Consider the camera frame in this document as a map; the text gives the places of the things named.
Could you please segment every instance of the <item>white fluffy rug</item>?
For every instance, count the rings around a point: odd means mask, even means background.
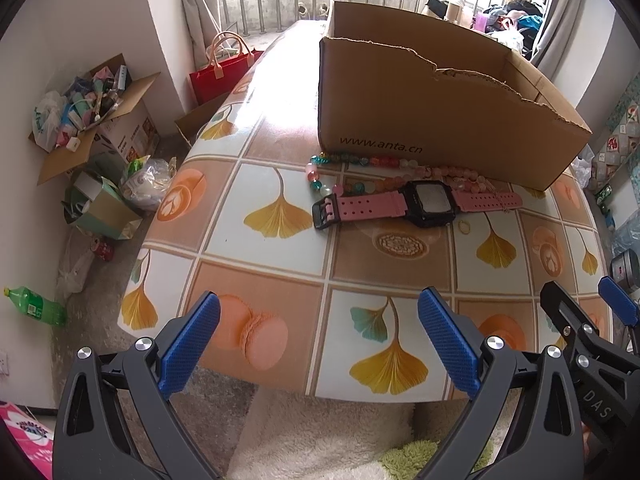
[[[412,439],[413,404],[316,399],[260,387],[230,480],[385,480],[376,460]]]

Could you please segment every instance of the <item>power outlet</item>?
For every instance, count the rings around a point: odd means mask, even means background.
[[[6,352],[0,350],[0,375],[9,375],[9,359]]]

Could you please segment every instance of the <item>plastic bottle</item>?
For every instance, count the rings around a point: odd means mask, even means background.
[[[43,298],[25,286],[19,288],[4,288],[4,295],[25,316],[33,317],[50,325],[64,326],[66,323],[66,308]]]

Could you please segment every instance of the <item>blue gripper pad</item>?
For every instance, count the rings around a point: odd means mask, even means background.
[[[195,307],[160,363],[158,390],[165,399],[181,392],[220,322],[220,302],[210,293]]]
[[[418,318],[456,388],[473,399],[480,389],[478,358],[453,323],[444,300],[428,288],[422,291]]]
[[[598,294],[625,326],[636,326],[638,324],[638,308],[636,304],[609,276],[604,276],[598,283]]]

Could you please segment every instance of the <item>green ginkgo leaf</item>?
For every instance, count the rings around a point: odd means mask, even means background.
[[[133,265],[133,270],[131,271],[131,281],[133,283],[137,283],[140,281],[140,274],[142,273],[142,262],[145,259],[141,258],[140,260],[136,260],[136,263]]]
[[[385,320],[382,319],[384,313],[385,307],[379,308],[378,310],[369,310],[368,308],[354,306],[351,309],[353,327],[362,334],[364,339],[371,339],[383,343],[388,337]]]

